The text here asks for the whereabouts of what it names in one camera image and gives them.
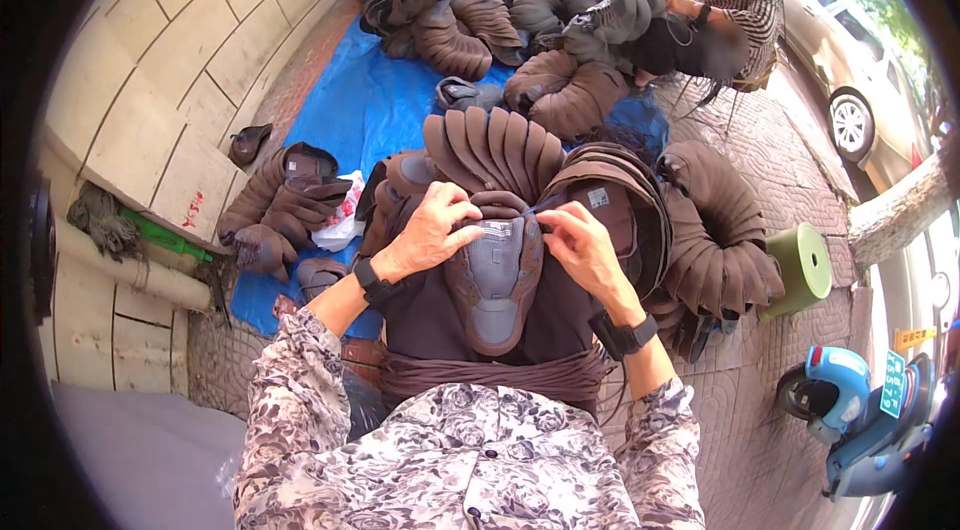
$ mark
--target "car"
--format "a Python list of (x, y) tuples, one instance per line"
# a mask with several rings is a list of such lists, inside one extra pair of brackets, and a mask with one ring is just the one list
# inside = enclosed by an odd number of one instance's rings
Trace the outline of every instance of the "car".
[(783, 10), (786, 46), (826, 97), (837, 152), (884, 192), (932, 153), (913, 83), (847, 0), (783, 0)]

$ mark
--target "black wristband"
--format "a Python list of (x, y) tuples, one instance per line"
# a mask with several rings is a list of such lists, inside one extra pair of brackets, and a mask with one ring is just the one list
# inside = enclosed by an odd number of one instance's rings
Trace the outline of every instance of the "black wristband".
[(703, 3), (700, 7), (700, 14), (697, 15), (697, 19), (693, 22), (693, 27), (697, 30), (700, 30), (703, 26), (707, 24), (707, 18), (710, 17), (711, 11), (714, 10), (713, 7)]
[(614, 361), (623, 361), (625, 356), (639, 351), (658, 330), (657, 321), (649, 315), (637, 327), (614, 326), (607, 312), (594, 316), (589, 322), (590, 328)]
[(377, 309), (380, 305), (393, 298), (394, 295), (406, 285), (403, 282), (390, 284), (387, 280), (381, 280), (369, 263), (370, 260), (366, 257), (357, 259), (357, 262), (353, 265), (353, 274), (356, 275), (357, 281), (363, 288), (364, 300), (366, 300), (371, 307)]

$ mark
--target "wrist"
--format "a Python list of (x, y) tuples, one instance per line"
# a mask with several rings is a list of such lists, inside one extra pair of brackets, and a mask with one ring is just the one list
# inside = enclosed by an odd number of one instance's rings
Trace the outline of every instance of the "wrist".
[(618, 281), (606, 296), (600, 298), (600, 302), (607, 310), (610, 321), (617, 327), (637, 327), (647, 319), (637, 291), (626, 276)]
[(370, 258), (369, 266), (378, 278), (396, 284), (405, 278), (407, 273), (403, 272), (402, 266), (390, 255), (390, 247), (383, 248)]

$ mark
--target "green license plate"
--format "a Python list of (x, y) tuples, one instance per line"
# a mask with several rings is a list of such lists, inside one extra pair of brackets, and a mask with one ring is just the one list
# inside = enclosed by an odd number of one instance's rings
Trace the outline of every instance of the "green license plate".
[(887, 366), (883, 374), (883, 394), (880, 396), (880, 410), (894, 417), (900, 416), (901, 404), (904, 401), (904, 358), (887, 351)]

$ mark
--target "yellow sign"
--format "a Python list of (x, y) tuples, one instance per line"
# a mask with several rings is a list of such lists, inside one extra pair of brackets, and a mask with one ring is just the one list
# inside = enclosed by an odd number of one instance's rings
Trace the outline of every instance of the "yellow sign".
[(896, 332), (894, 337), (894, 350), (906, 350), (911, 346), (916, 346), (931, 338), (936, 338), (937, 328), (927, 328), (924, 330), (906, 330), (906, 332)]

